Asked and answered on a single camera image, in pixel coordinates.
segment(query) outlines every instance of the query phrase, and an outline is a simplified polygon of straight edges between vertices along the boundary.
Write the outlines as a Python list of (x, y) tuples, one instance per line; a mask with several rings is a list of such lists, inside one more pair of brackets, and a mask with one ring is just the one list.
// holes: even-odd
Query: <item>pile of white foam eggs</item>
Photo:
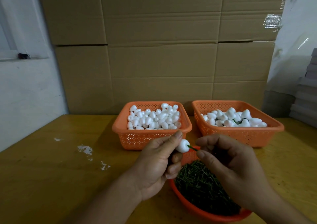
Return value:
[(252, 118), (250, 111), (236, 112), (234, 108), (229, 108), (227, 112), (213, 110), (207, 114), (201, 114), (204, 120), (218, 127), (267, 127), (267, 124), (259, 118)]
[(127, 128), (129, 130), (176, 130), (181, 126), (178, 105), (161, 104), (162, 109), (141, 111), (137, 106), (130, 108)]

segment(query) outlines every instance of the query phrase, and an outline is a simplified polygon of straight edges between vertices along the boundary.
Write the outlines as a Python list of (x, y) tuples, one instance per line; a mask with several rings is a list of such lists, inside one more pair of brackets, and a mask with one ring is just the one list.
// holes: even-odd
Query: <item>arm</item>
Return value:
[(268, 224), (312, 224), (268, 183), (253, 149), (223, 135), (199, 138), (197, 156), (216, 175), (238, 205)]
[(177, 176), (182, 154), (174, 154), (169, 166), (168, 158), (181, 139), (182, 133), (177, 131), (172, 136), (150, 141), (135, 164), (99, 194), (73, 223), (125, 223), (141, 201), (156, 195), (166, 179)]

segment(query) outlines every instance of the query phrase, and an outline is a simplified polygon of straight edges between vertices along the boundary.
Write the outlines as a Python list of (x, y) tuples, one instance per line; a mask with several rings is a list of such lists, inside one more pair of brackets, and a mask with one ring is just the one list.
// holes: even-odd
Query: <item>table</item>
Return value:
[[(115, 118), (63, 115), (1, 152), (0, 223), (57, 223), (127, 170), (139, 151), (121, 147), (111, 130)], [(317, 130), (278, 120), (285, 131), (255, 149), (256, 155), (275, 190), (317, 222)], [(191, 121), (186, 138), (193, 145), (201, 134)], [(127, 223), (205, 222), (188, 214), (166, 184)], [(252, 214), (240, 223), (264, 222)]]

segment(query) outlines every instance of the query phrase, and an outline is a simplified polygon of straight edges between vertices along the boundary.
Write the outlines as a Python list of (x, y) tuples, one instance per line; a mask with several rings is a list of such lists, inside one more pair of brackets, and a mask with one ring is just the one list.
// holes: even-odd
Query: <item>white wall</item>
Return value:
[(19, 48), (41, 59), (0, 61), (0, 151), (68, 112), (39, 1), (1, 3)]
[(267, 81), (263, 110), (287, 116), (299, 77), (317, 48), (317, 0), (286, 0)]

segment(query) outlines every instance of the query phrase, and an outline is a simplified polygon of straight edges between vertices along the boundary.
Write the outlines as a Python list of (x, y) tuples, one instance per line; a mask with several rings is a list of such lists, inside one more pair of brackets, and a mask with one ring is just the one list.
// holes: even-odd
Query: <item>orange basket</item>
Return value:
[(181, 123), (180, 131), (183, 133), (183, 139), (186, 138), (186, 133), (192, 130), (192, 123), (184, 109), (184, 106), (175, 101), (135, 101), (127, 103), (117, 119), (112, 125), (113, 132), (117, 133), (120, 138), (121, 145), (126, 150), (142, 150), (144, 146), (152, 139), (169, 136), (174, 134), (177, 130), (128, 130), (128, 116), (130, 115), (130, 107), (136, 105), (141, 111), (146, 109), (156, 110), (161, 108), (161, 104), (168, 103), (169, 105), (178, 105), (180, 113), (179, 122)]
[[(197, 160), (198, 157), (196, 155), (196, 151), (190, 149), (188, 152), (183, 153), (183, 158), (181, 161), (181, 165), (190, 164), (193, 161)], [(248, 217), (252, 211), (249, 211), (247, 209), (241, 208), (240, 213), (238, 215), (234, 216), (219, 216), (215, 214), (211, 214), (209, 212), (203, 211), (199, 209), (198, 207), (194, 206), (192, 203), (190, 203), (177, 189), (174, 180), (168, 180), (169, 185), (171, 186), (172, 190), (175, 192), (181, 203), (193, 214), (198, 215), (206, 220), (212, 221), (212, 222), (237, 222), (240, 221), (246, 217)]]
[[(275, 132), (284, 130), (282, 123), (243, 101), (193, 101), (192, 106), (202, 135), (224, 134), (252, 147), (263, 147), (268, 144)], [(267, 127), (217, 127), (209, 125), (201, 116), (201, 113), (207, 114), (217, 109), (226, 112), (230, 107), (241, 112), (250, 110), (251, 116), (267, 123)]]

